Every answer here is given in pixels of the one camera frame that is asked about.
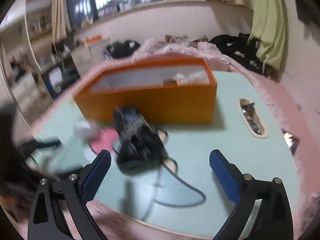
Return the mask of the black doll jacket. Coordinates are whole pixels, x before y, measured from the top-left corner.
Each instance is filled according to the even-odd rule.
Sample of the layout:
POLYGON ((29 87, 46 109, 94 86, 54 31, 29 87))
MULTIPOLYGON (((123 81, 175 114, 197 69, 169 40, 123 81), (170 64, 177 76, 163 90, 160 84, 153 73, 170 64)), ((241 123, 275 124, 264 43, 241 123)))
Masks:
POLYGON ((156 168, 168 158, 165 143, 168 133, 152 127, 135 108, 118 108, 113 113, 118 134, 116 163, 123 173, 139 173, 156 168))

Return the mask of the white drawer cabinet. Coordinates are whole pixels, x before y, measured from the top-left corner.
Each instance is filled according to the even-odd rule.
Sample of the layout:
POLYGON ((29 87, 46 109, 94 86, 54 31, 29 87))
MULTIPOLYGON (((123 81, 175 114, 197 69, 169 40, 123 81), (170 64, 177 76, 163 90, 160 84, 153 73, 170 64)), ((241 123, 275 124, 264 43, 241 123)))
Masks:
POLYGON ((78 67, 84 64, 97 63, 106 59, 104 51, 111 44, 110 38, 94 41, 89 45, 81 45, 71 51, 74 64, 78 67))

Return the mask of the black clothes pile left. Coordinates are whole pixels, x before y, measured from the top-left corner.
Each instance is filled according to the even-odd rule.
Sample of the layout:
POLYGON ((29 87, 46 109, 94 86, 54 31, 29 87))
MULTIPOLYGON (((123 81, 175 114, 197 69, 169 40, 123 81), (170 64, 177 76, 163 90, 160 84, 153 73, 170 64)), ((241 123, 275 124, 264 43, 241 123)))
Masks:
POLYGON ((140 47, 140 43, 133 40, 116 41, 108 45, 105 51, 112 59, 122 59, 131 56, 140 47))

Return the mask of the black clothes pile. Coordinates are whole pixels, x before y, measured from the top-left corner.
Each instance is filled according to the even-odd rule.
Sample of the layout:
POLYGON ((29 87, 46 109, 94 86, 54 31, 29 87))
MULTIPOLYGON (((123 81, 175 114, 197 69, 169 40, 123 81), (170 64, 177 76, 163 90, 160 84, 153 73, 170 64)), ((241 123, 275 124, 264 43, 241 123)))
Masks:
POLYGON ((249 39, 249 37, 249 34, 243 33, 239 33, 238 36, 223 34, 212 38, 209 43, 216 45, 222 54, 235 60, 247 70, 267 76, 267 67, 256 55, 260 41, 256 38, 249 39))
POLYGON ((116 41, 108 45, 105 51, 112 59, 122 59, 131 56, 140 47, 140 43, 133 40, 116 41))

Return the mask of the orange cardboard box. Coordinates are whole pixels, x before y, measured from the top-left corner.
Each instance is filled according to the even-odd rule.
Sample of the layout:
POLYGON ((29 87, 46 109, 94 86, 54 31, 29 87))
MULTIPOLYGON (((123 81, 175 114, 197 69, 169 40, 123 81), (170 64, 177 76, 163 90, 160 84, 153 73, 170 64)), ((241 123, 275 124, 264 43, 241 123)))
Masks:
POLYGON ((204 59, 162 57, 102 70, 73 99, 86 119, 111 122, 135 108, 152 124, 210 124, 217 81, 204 59))

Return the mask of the black clothes pile right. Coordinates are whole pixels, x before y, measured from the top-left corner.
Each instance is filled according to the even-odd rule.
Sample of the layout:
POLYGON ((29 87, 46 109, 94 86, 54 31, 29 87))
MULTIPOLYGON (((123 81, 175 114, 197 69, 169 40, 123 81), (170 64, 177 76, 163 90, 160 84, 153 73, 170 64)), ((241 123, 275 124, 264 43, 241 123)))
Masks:
POLYGON ((209 43, 216 45, 222 54, 235 60, 247 70, 267 76, 267 67, 256 55, 260 41, 256 38, 249 39, 249 37, 249 34, 243 33, 239 33, 238 36, 223 34, 212 38, 209 43))

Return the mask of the pink blanket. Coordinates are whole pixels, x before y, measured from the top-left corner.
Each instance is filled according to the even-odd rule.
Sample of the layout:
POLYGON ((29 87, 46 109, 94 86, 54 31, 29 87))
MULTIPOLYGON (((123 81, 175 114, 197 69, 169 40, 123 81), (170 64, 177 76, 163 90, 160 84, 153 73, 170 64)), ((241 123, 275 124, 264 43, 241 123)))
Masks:
POLYGON ((221 53, 216 45, 209 44, 208 42, 199 42, 196 47, 191 47, 185 43, 164 43, 150 38, 130 58, 132 62, 135 62, 144 59, 155 59, 157 56, 191 56, 202 58, 207 62, 211 70, 224 72, 234 72, 241 67, 234 59, 221 53))

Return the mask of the green hanging cloth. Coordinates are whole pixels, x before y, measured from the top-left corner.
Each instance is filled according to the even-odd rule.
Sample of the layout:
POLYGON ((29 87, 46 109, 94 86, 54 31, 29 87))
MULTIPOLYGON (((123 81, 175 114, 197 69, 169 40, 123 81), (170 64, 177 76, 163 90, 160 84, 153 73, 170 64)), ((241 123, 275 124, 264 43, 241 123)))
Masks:
POLYGON ((275 70, 280 70, 285 47, 286 21, 283 0, 255 0, 250 39, 260 41, 256 56, 275 70))

